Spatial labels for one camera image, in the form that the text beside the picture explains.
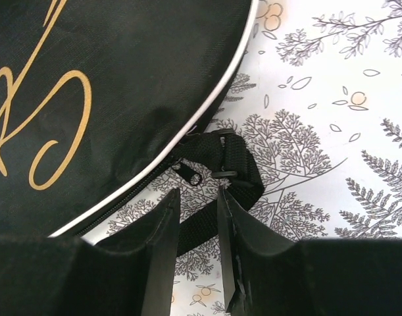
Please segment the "black sport racket bag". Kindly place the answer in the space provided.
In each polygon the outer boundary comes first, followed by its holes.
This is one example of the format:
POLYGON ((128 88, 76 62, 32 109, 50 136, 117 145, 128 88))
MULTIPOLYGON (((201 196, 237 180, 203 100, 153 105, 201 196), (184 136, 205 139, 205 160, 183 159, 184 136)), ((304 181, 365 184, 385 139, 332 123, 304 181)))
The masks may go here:
POLYGON ((206 128, 257 1, 0 1, 0 235, 85 234, 185 159, 264 187, 243 139, 206 128))

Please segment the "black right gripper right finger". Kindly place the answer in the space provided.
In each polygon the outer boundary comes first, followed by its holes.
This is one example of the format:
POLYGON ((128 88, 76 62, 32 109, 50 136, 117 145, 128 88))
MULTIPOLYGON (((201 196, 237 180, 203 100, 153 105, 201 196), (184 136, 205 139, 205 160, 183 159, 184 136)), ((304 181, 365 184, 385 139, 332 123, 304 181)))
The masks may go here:
POLYGON ((226 311, 232 315, 402 315, 402 240, 292 242, 218 194, 226 311))

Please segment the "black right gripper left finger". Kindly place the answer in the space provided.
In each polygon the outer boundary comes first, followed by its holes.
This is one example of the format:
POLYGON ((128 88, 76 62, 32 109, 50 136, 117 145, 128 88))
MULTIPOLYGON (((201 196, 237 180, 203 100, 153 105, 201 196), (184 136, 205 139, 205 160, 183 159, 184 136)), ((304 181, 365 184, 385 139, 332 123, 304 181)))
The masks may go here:
POLYGON ((0 236, 0 315, 168 315, 180 191, 96 244, 0 236))

